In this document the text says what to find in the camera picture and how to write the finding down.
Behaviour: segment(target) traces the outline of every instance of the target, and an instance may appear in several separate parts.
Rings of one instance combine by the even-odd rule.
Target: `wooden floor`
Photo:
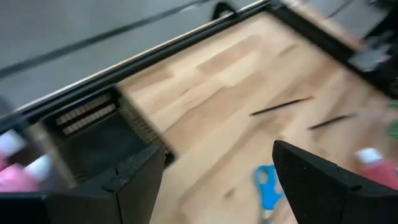
[[[267,14],[258,14],[164,60],[119,87],[173,145],[152,215],[161,223],[258,223],[252,173],[271,164],[276,139],[357,171],[354,152],[379,148],[398,114],[388,99]],[[260,116],[268,106],[314,99]],[[359,116],[309,131],[328,118]],[[296,223],[283,198],[272,223]]]

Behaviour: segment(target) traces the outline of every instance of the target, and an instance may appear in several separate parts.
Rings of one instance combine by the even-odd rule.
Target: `white cap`
[[[383,160],[383,156],[375,148],[364,148],[356,153],[356,156],[363,164],[370,164]]]
[[[47,178],[51,168],[52,161],[50,156],[44,155],[29,164],[24,170],[38,182],[41,182]]]
[[[25,145],[25,140],[13,129],[0,135],[0,154],[3,156],[10,157],[23,149]]]

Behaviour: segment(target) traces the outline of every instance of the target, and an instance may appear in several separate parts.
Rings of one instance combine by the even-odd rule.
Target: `blue scissors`
[[[267,181],[265,182],[262,179],[263,173],[267,175]],[[259,166],[254,172],[254,181],[258,186],[261,197],[262,223],[269,224],[269,217],[271,216],[276,203],[283,196],[283,194],[278,194],[275,191],[277,181],[275,176],[275,166]]]

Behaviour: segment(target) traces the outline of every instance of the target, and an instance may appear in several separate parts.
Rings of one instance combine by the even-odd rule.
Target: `black pen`
[[[320,128],[320,127],[323,127],[323,126],[326,126],[326,125],[329,125],[329,124],[332,124],[332,123],[335,123],[337,121],[341,121],[342,119],[353,118],[356,115],[358,115],[358,114],[357,113],[350,113],[350,114],[347,114],[347,115],[338,116],[338,117],[332,118],[332,119],[330,119],[328,121],[324,121],[324,122],[322,122],[320,124],[316,124],[314,126],[311,126],[308,129],[309,130],[314,130],[314,129],[317,129],[317,128]]]
[[[279,104],[279,105],[276,105],[276,106],[272,106],[270,108],[266,108],[266,109],[263,109],[263,110],[260,110],[260,111],[253,112],[253,113],[250,114],[250,116],[255,116],[255,115],[262,114],[262,113],[266,113],[268,111],[276,110],[278,108],[281,108],[281,107],[284,107],[284,106],[288,106],[288,105],[292,105],[294,103],[299,103],[299,102],[302,102],[302,101],[311,100],[312,98],[313,98],[312,96],[309,96],[307,98],[303,98],[303,99],[298,99],[298,100],[293,100],[293,101],[290,101],[290,102],[282,103],[282,104]]]

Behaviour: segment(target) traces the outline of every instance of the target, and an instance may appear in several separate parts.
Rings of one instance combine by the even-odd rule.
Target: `scissor handle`
[[[262,173],[267,174],[267,181],[262,182]],[[275,166],[274,165],[262,165],[259,166],[254,172],[254,181],[256,182],[261,196],[261,206],[263,209],[272,210],[274,209],[277,201],[283,196],[275,191],[276,177],[275,177]]]

